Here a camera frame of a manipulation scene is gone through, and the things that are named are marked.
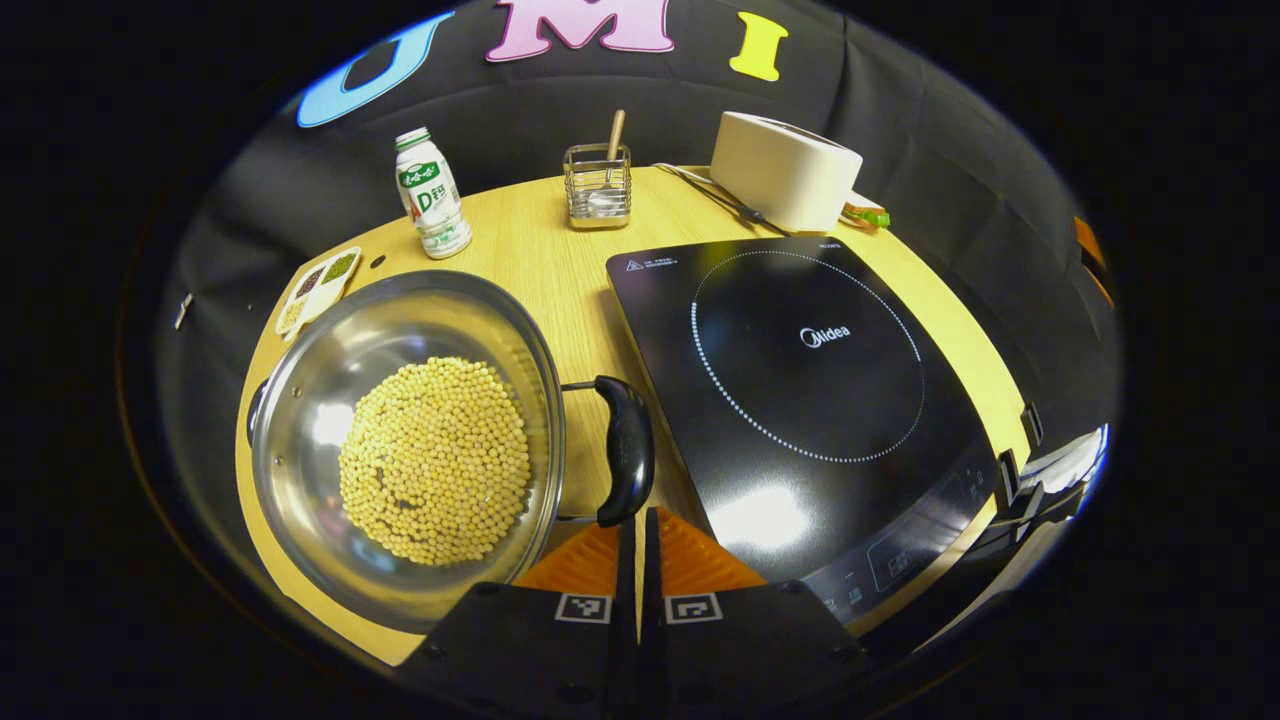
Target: wire mesh cup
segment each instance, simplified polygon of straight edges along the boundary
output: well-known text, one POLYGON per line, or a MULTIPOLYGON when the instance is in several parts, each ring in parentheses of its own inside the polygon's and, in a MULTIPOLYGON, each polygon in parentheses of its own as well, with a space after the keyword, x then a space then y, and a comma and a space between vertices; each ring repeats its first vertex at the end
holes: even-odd
POLYGON ((573 228, 617 228, 631 222, 631 150, 609 143, 575 145, 564 151, 564 196, 573 228))

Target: white box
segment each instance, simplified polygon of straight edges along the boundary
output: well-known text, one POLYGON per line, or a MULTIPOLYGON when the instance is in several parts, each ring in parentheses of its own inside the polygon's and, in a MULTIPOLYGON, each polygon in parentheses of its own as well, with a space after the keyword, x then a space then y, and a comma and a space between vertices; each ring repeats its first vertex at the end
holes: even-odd
POLYGON ((795 126, 721 115, 712 179, 787 232, 831 232, 863 156, 795 126))

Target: black pot handle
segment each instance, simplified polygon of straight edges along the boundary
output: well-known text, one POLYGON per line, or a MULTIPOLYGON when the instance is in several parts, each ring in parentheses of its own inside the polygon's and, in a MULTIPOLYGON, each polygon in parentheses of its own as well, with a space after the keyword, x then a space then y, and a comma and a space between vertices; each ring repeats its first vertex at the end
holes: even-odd
POLYGON ((653 424, 644 398, 634 387, 608 375, 561 386, 562 391, 595 388, 609 404, 609 429, 604 441, 612 487, 595 511, 602 528, 635 515, 653 489, 653 424))
POLYGON ((248 434, 248 446, 253 447, 253 425, 257 424, 257 414, 262 410, 262 395, 266 393, 266 380, 253 391, 253 400, 248 401, 248 419, 244 420, 244 430, 248 434))

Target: orange gripper pad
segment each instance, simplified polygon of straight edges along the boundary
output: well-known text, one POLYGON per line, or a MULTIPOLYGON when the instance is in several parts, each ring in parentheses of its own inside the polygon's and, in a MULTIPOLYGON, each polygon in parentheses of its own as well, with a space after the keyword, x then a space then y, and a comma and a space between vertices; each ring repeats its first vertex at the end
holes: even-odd
POLYGON ((768 584, 707 533, 658 507, 662 594, 695 594, 768 584))
POLYGON ((564 541, 513 584, 521 588, 613 596, 618 583, 618 527, 595 523, 564 541))

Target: induction cooktop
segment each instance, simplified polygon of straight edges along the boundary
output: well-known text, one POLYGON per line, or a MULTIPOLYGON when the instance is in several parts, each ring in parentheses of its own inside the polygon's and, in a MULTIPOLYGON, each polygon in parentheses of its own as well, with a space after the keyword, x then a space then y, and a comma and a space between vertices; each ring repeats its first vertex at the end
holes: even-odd
POLYGON ((685 245, 605 264, 716 539, 849 623, 916 577, 997 487, 959 378, 844 243, 685 245))

